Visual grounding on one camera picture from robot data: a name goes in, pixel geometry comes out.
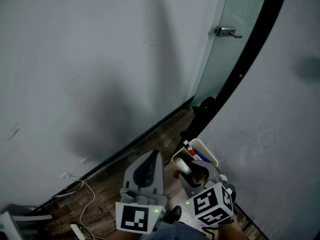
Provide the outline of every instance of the white wall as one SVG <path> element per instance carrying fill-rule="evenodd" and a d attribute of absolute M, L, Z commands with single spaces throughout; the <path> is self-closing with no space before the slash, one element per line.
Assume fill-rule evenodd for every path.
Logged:
<path fill-rule="evenodd" d="M 0 207 L 41 204 L 186 101 L 206 1 L 0 0 Z"/>
<path fill-rule="evenodd" d="M 284 0 L 259 55 L 200 134 L 269 239 L 320 230 L 320 0 Z"/>

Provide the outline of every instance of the black baseboard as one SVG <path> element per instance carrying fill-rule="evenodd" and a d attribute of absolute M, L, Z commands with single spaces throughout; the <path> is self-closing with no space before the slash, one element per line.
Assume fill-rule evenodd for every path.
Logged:
<path fill-rule="evenodd" d="M 137 143 L 139 143 L 140 141 L 142 141 L 145 137 L 147 137 L 150 133 L 152 133 L 155 129 L 157 129 L 159 126 L 161 126 L 163 123 L 165 123 L 167 120 L 169 120 L 171 117 L 173 117 L 175 114 L 177 114 L 179 111 L 181 111 L 182 109 L 184 109 L 186 106 L 188 106 L 191 101 L 194 99 L 194 96 L 192 96 L 190 99 L 188 99 L 186 102 L 184 102 L 182 105 L 180 105 L 179 107 L 177 107 L 174 111 L 172 111 L 170 114 L 168 114 L 167 116 L 165 116 L 163 119 L 161 119 L 159 122 L 157 122 L 155 125 L 153 125 L 151 128 L 149 128 L 147 131 L 145 131 L 143 134 L 141 134 L 139 137 L 137 137 L 136 139 L 134 139 L 133 141 L 131 141 L 128 145 L 126 145 L 125 147 L 123 147 L 122 149 L 120 149 L 118 152 L 116 152 L 115 154 L 113 154 L 111 157 L 109 157 L 108 159 L 106 159 L 105 161 L 103 161 L 102 163 L 100 163 L 98 166 L 96 166 L 95 168 L 93 168 L 91 171 L 87 172 L 85 175 L 83 175 L 79 180 L 84 181 L 85 179 L 89 178 L 91 175 L 93 175 L 94 173 L 96 173 L 97 171 L 99 171 L 101 168 L 107 166 L 108 164 L 110 164 L 111 162 L 113 162 L 114 160 L 116 160 L 117 158 L 121 157 L 123 154 L 125 154 L 126 152 L 128 152 L 130 149 L 132 149 Z M 73 182 L 72 184 L 70 184 L 69 186 L 67 186 L 65 189 L 63 189 L 62 191 L 60 191 L 59 193 L 55 194 L 56 195 L 63 195 L 65 194 L 67 191 L 69 191 L 70 189 L 72 189 L 74 186 L 76 186 L 77 184 L 79 184 L 78 182 Z M 49 202 L 52 202 L 54 199 L 50 199 L 49 201 L 43 203 L 42 205 L 38 206 L 36 209 L 34 209 L 32 212 L 30 212 L 30 215 L 32 215 L 32 213 L 38 211 L 39 209 L 41 209 L 42 207 L 44 207 L 45 205 L 47 205 Z"/>

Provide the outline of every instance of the black shoe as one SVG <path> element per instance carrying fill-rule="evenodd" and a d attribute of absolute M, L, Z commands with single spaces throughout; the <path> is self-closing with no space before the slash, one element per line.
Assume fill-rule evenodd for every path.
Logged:
<path fill-rule="evenodd" d="M 182 209 L 181 206 L 177 205 L 168 214 L 166 214 L 162 221 L 168 224 L 173 224 L 175 221 L 179 221 L 181 218 Z"/>

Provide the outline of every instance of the white cable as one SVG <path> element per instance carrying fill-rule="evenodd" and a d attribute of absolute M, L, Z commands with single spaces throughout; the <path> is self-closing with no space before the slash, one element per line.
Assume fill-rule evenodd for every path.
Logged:
<path fill-rule="evenodd" d="M 70 177 L 75 177 L 75 176 L 72 176 L 72 175 L 67 175 L 66 177 L 67 177 L 69 180 L 72 180 L 72 181 L 74 181 L 74 182 L 82 182 L 82 184 L 83 184 L 83 183 L 86 184 L 87 187 L 88 187 L 88 188 L 91 190 L 91 192 L 93 193 L 93 199 L 92 199 L 92 201 L 89 202 L 89 203 L 84 207 L 84 209 L 83 209 L 83 211 L 82 211 L 82 213 L 81 213 L 81 215 L 80 215 L 80 219 L 79 219 L 81 225 L 84 226 L 84 228 L 91 234 L 92 238 L 87 237 L 86 235 L 84 235 L 84 236 L 85 236 L 86 238 L 92 239 L 92 240 L 96 240 L 95 238 L 104 239 L 103 237 L 99 237 L 99 236 L 94 235 L 94 234 L 82 223 L 82 221 L 81 221 L 82 215 L 84 214 L 86 208 L 87 208 L 90 204 L 92 204 L 92 203 L 94 202 L 94 200 L 96 199 L 96 194 L 95 194 L 95 192 L 93 191 L 93 189 L 92 189 L 84 180 L 80 180 L 80 179 L 75 180 L 75 179 L 72 179 L 72 178 L 70 178 Z"/>

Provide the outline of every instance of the power cord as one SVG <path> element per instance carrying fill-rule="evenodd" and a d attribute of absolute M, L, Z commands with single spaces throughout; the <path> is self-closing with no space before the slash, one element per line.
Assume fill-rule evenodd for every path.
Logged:
<path fill-rule="evenodd" d="M 79 219 L 81 225 L 83 226 L 83 227 L 81 227 L 81 228 L 82 228 L 82 229 L 83 229 L 83 228 L 86 229 L 86 230 L 90 233 L 90 235 L 92 236 L 92 238 L 91 238 L 91 237 L 88 237 L 88 236 L 86 236 L 86 235 L 84 235 L 84 236 L 85 236 L 86 238 L 92 239 L 92 240 L 104 239 L 103 237 L 99 237 L 99 236 L 94 235 L 94 234 L 83 224 L 83 222 L 81 221 L 82 215 L 85 213 L 86 208 L 87 208 L 90 204 L 92 204 L 92 203 L 95 201 L 95 199 L 96 199 L 96 194 L 95 194 L 95 192 L 93 191 L 93 189 L 92 189 L 84 180 L 72 179 L 72 178 L 70 178 L 70 177 L 75 177 L 75 178 L 77 178 L 76 176 L 73 176 L 73 175 L 67 175 L 66 177 L 67 177 L 67 179 L 72 180 L 72 181 L 74 181 L 74 182 L 82 182 L 81 187 L 80 187 L 79 189 L 81 189 L 82 186 L 83 186 L 84 184 L 86 184 L 86 186 L 87 186 L 87 187 L 91 190 L 91 192 L 93 193 L 93 199 L 92 199 L 92 201 L 89 202 L 89 203 L 84 207 L 84 209 L 83 209 L 83 211 L 82 211 L 82 213 L 81 213 L 81 215 L 80 215 L 80 219 Z"/>

